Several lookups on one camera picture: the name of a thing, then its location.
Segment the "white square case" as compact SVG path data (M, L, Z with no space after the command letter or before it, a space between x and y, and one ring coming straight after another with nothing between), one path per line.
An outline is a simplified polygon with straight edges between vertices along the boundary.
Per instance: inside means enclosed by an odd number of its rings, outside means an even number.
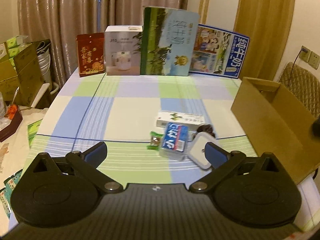
M187 156L192 160L198 167L203 170L207 170L211 167L211 164L206 159L204 154L204 148L206 143L213 142L219 146L218 140L206 132L197 133L193 141L189 144L187 149Z

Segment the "dark brown scrunchie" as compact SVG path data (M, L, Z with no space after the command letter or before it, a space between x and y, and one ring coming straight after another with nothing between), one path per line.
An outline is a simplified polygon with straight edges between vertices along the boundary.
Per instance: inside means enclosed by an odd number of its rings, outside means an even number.
M201 133L201 132L205 132L210 134L212 137L216 137L215 133L214 133L214 129L213 126L211 124L206 124L206 125L201 125L197 128L196 130L197 133Z

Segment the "white ointment box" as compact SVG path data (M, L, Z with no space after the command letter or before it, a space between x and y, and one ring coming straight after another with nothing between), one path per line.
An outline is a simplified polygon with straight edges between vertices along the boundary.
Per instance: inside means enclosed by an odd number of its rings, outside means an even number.
M187 126L192 131L197 130L199 126L206 124L205 118L202 115L159 111L156 119L156 126L164 128L169 122Z

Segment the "blue label floss box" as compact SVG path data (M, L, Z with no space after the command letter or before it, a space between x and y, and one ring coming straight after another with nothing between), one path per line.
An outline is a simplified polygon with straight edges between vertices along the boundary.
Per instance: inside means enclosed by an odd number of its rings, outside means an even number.
M175 122L167 123L161 139L159 154L163 157L182 161L187 152L189 128Z

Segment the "green candy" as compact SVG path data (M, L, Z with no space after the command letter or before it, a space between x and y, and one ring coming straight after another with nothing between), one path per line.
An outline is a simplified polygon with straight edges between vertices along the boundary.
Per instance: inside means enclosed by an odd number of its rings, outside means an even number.
M163 138L163 134L157 133L155 131L150 132L150 142L147 146L148 150L159 150L161 145L161 140Z

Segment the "checkered bed sheet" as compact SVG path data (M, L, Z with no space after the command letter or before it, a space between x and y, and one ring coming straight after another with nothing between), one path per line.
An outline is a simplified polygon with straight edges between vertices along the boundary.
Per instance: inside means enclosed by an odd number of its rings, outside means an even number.
M233 114L241 83L197 73L73 73L33 140L11 195L18 224L5 239L319 239L298 224L307 211L302 182L273 153L257 155ZM201 169L187 152L178 161L147 149L151 131L164 135L159 111L204 116L219 147L246 159L213 191L190 192L214 168ZM196 135L189 129L187 146ZM100 192L66 161L101 141L107 157L97 169L123 186L120 193Z

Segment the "brown cardboard box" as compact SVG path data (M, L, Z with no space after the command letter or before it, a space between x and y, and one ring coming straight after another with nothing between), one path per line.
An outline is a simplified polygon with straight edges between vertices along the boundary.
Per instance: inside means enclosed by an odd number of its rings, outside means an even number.
M257 155L273 153L296 184L319 168L316 119L283 84L245 77L231 110Z

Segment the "dark wooden tray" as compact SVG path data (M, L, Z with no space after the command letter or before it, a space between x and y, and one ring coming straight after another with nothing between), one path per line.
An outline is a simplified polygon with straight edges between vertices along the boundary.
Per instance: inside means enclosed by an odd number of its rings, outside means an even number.
M16 104L10 106L3 118L1 118L1 142L12 136L23 120L21 111Z

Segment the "red gift box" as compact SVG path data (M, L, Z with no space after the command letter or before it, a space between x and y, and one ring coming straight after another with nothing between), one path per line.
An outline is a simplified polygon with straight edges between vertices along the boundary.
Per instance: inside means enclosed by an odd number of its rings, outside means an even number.
M80 77L104 73L104 33L80 34L76 44Z

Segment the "stacked cardboard boxes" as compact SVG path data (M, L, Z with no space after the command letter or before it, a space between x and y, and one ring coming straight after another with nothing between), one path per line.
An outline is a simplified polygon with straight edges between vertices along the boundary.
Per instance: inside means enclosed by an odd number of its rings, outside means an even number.
M1 95L4 101L14 100L31 106L45 83L52 88L50 73L51 42L49 39L29 42L19 35L1 44Z

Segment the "blue cartoon milk box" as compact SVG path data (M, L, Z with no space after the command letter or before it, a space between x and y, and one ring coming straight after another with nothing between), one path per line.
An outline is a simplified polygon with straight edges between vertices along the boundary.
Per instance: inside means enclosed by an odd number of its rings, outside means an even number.
M249 42L245 35L199 24L190 71L237 79Z

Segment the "white humidifier box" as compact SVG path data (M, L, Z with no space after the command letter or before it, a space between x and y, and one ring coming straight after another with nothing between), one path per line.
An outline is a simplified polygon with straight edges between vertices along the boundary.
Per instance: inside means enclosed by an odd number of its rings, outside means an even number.
M143 27L109 25L104 32L104 66L107 75L139 75Z

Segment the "green blue milk carton box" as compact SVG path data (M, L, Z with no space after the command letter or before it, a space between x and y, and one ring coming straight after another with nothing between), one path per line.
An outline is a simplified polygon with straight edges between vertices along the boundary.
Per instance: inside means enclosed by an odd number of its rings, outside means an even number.
M145 7L141 44L142 75L188 76L199 14Z

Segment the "beige curtain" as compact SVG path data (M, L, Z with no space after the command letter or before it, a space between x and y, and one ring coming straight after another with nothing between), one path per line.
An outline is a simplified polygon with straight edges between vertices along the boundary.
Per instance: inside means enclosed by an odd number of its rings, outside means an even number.
M63 86L78 66L76 37L109 25L141 25L146 6L186 9L188 0L17 0L19 31L51 41L53 79Z

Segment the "wall power socket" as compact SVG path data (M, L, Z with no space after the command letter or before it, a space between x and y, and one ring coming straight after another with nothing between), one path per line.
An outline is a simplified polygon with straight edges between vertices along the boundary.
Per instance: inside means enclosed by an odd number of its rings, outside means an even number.
M320 57L314 51L301 46L299 58L304 62L308 63L313 69L317 70L319 68Z

